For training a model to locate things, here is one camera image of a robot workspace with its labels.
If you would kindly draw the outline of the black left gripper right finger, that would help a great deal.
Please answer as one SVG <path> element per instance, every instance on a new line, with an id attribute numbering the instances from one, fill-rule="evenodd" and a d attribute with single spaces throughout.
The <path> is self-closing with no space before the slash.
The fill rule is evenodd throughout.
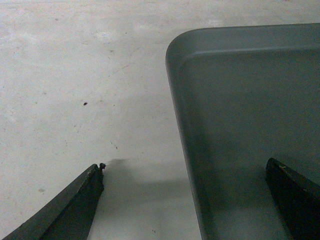
<path id="1" fill-rule="evenodd" d="M 266 182 L 291 236 L 295 240 L 320 238 L 320 186 L 270 158 Z"/>

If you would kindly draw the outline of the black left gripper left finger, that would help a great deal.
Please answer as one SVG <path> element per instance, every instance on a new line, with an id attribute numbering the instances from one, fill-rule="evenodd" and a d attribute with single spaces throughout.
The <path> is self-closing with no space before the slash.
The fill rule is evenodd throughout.
<path id="1" fill-rule="evenodd" d="M 93 164 L 5 240 L 86 240 L 104 190 L 106 164 Z"/>

